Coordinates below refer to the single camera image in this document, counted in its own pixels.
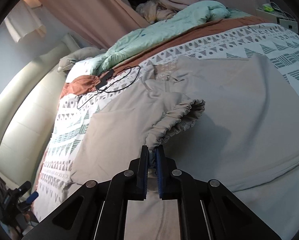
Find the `white bedside cabinet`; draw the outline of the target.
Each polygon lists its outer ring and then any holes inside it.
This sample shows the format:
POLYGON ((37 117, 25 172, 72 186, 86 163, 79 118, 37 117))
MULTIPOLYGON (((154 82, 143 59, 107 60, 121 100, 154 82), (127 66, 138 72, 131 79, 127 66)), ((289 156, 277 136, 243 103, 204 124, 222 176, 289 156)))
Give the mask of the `white bedside cabinet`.
POLYGON ((263 4, 256 9, 256 16, 269 20, 269 22, 279 24, 297 34, 299 33, 296 19, 288 12, 281 10, 274 2, 263 4))

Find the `beige large garment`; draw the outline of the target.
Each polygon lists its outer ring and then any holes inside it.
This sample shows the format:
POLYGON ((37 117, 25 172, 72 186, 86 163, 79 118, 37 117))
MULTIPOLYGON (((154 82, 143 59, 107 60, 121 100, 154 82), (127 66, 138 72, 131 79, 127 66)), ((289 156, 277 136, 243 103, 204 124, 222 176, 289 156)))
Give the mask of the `beige large garment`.
POLYGON ((149 67, 92 115, 70 178, 109 180, 143 145, 221 181, 282 239, 299 230, 299 96, 267 57, 181 56, 164 81, 149 67))

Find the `cream padded headboard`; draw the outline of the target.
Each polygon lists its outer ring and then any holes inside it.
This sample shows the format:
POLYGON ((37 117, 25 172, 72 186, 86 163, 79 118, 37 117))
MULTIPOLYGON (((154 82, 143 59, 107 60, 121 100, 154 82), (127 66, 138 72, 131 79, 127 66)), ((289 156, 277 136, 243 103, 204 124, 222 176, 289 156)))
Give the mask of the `cream padded headboard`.
POLYGON ((65 73, 61 58, 79 50, 66 34, 48 53, 28 63, 0 94, 0 173, 17 185, 34 181, 50 140, 65 73))

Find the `white geometric patterned blanket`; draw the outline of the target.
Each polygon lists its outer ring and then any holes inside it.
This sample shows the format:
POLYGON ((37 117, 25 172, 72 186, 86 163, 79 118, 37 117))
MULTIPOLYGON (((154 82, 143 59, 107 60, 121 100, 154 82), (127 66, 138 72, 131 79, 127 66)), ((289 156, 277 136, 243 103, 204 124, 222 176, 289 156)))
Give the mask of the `white geometric patterned blanket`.
POLYGON ((69 167, 91 116, 141 78, 150 66, 165 66, 182 55, 198 60, 265 55, 299 96, 299 35, 273 23, 246 25, 196 38, 165 49, 136 67, 127 67, 100 91, 83 96, 66 95, 59 102, 51 139, 34 185, 39 196, 32 211, 38 220, 44 219, 60 204, 62 189, 69 182, 69 167))

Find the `crumpled beige clothes pile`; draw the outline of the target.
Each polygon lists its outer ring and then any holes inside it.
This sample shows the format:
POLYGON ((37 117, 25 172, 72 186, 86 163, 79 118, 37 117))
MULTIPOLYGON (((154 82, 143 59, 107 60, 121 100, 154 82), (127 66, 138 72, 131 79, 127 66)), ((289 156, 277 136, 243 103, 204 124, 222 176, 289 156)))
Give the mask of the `crumpled beige clothes pile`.
POLYGON ((176 14, 174 10, 165 7, 160 0, 148 0, 145 3, 139 4, 135 10, 150 24, 169 20, 176 14))

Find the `grey plush toy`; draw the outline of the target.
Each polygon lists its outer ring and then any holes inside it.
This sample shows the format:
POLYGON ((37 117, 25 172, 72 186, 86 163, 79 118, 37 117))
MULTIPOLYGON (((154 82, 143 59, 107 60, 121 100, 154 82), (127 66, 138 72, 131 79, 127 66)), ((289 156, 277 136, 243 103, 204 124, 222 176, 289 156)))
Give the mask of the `grey plush toy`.
POLYGON ((87 58, 96 57, 97 55, 104 54, 105 52, 105 49, 98 49, 97 47, 81 48, 60 59, 58 63, 58 72, 70 70, 75 63, 87 58))

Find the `mint green quilt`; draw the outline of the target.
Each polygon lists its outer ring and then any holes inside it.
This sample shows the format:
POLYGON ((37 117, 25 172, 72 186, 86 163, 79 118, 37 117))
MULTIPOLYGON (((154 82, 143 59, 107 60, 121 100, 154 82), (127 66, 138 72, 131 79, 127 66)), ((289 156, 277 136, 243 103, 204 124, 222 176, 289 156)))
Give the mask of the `mint green quilt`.
POLYGON ((198 25, 224 18, 249 15, 238 9, 228 9, 217 1, 196 2, 177 12, 169 20, 131 31, 100 55, 79 60, 73 65, 65 81, 71 83, 82 75, 99 75, 118 63, 198 25))

